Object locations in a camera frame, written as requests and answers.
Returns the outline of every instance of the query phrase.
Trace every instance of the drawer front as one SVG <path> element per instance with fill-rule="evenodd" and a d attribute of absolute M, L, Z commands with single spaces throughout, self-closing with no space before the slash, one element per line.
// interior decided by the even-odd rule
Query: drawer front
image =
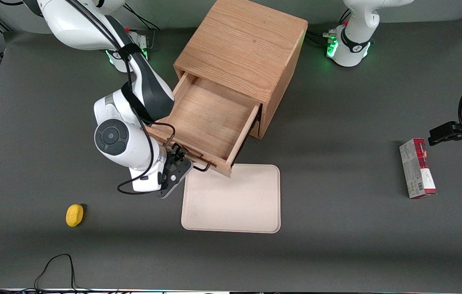
<path fill-rule="evenodd" d="M 231 177 L 231 166 L 256 122 L 260 103 L 210 80 L 184 73 L 173 91 L 175 106 L 160 123 L 176 129 L 171 147 L 178 143 L 188 158 Z M 166 143 L 171 128 L 147 127 L 151 136 Z"/>

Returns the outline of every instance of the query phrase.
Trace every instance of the beige tray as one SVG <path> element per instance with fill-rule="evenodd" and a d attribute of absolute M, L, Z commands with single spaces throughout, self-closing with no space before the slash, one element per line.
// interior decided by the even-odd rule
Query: beige tray
<path fill-rule="evenodd" d="M 181 222 L 185 229 L 199 231 L 278 232 L 278 167 L 235 164 L 231 178 L 193 169 L 186 176 Z"/>

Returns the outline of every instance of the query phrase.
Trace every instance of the yellow object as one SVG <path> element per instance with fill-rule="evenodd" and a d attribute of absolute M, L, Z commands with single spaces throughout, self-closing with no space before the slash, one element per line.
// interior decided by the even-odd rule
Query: yellow object
<path fill-rule="evenodd" d="M 84 216 L 84 208 L 80 204 L 71 205 L 66 212 L 66 223 L 70 227 L 74 227 L 82 221 Z"/>

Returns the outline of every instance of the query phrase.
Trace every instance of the black strap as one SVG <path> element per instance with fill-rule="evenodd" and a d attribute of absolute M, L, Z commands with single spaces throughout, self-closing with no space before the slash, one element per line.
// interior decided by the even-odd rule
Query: black strap
<path fill-rule="evenodd" d="M 155 120 L 151 118 L 151 115 L 147 112 L 146 108 L 142 105 L 140 100 L 134 95 L 131 86 L 125 83 L 122 88 L 122 94 L 124 98 L 129 102 L 130 106 L 135 110 L 136 115 L 144 120 L 146 124 L 154 123 Z"/>
<path fill-rule="evenodd" d="M 369 42 L 371 41 L 370 39 L 366 42 L 363 42 L 363 43 L 356 43 L 354 41 L 351 41 L 349 40 L 349 38 L 347 38 L 347 35 L 345 35 L 345 28 L 343 28 L 342 30 L 342 33 L 341 33 L 341 39 L 342 39 L 342 42 L 347 46 L 349 47 L 349 50 L 351 51 L 351 53 L 358 53 L 360 52 L 362 49 L 365 48 L 365 46 L 367 46 L 367 44 L 369 44 Z"/>
<path fill-rule="evenodd" d="M 140 47 L 137 44 L 130 43 L 122 47 L 118 52 L 122 59 L 126 59 L 134 53 L 142 53 L 142 49 L 140 49 Z"/>

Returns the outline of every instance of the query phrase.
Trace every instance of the wood grain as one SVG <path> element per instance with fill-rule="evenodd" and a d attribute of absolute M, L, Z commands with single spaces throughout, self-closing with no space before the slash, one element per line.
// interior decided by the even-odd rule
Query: wood grain
<path fill-rule="evenodd" d="M 307 22 L 247 0 L 217 0 L 174 67 L 263 104 L 262 138 L 293 76 Z"/>
<path fill-rule="evenodd" d="M 210 80 L 185 73 L 173 91 L 175 106 L 161 123 L 176 128 L 175 139 L 197 162 L 231 176 L 231 163 L 259 111 L 260 103 Z M 154 125 L 149 134 L 167 141 L 171 129 Z"/>
<path fill-rule="evenodd" d="M 285 70 L 280 76 L 276 87 L 273 88 L 269 103 L 264 104 L 264 107 L 262 108 L 262 116 L 260 117 L 260 130 L 258 134 L 259 139 L 262 139 L 265 135 L 267 127 L 273 119 L 274 112 L 276 111 L 276 108 L 278 108 L 278 104 L 280 104 L 280 101 L 282 100 L 282 97 L 287 90 L 287 86 L 289 86 L 289 82 L 291 82 L 291 79 L 293 78 L 296 64 L 298 62 L 298 56 L 300 56 L 300 50 L 302 49 L 302 44 L 304 43 L 305 32 L 306 30 L 300 32 L 300 41 L 295 43 L 293 54 L 291 54 L 291 58 L 287 61 Z"/>

